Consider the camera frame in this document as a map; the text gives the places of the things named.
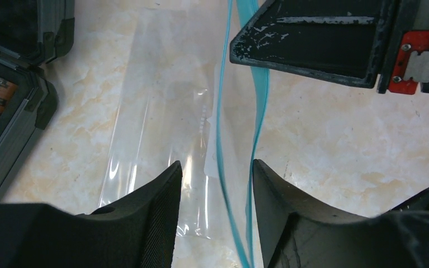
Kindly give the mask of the clear zip top bag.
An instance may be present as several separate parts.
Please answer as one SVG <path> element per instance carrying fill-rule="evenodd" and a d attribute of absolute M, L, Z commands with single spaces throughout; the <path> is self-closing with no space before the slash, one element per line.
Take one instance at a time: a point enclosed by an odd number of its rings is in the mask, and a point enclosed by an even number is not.
<path fill-rule="evenodd" d="M 156 1 L 136 12 L 99 205 L 180 161 L 175 267 L 263 266 L 250 168 L 269 73 L 229 61 L 259 5 Z"/>

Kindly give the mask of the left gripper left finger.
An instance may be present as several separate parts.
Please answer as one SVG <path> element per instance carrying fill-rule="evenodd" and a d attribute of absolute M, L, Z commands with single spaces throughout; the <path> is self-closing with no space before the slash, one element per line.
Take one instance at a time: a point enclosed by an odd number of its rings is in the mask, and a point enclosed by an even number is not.
<path fill-rule="evenodd" d="M 0 204 L 0 267 L 170 267 L 182 166 L 91 214 Z"/>

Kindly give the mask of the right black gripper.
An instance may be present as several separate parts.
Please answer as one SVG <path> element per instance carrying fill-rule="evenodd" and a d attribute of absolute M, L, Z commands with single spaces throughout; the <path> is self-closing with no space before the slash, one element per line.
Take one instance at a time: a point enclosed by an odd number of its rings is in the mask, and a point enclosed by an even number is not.
<path fill-rule="evenodd" d="M 230 44 L 234 64 L 372 88 L 388 1 L 266 1 Z M 397 1 L 376 88 L 429 94 L 429 1 Z"/>

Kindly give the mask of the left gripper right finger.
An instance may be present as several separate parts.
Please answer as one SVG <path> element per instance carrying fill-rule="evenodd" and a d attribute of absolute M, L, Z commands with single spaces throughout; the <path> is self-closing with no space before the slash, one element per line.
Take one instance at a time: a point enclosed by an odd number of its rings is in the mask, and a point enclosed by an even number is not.
<path fill-rule="evenodd" d="M 332 207 L 252 167 L 265 267 L 429 267 L 429 188 L 374 218 Z"/>

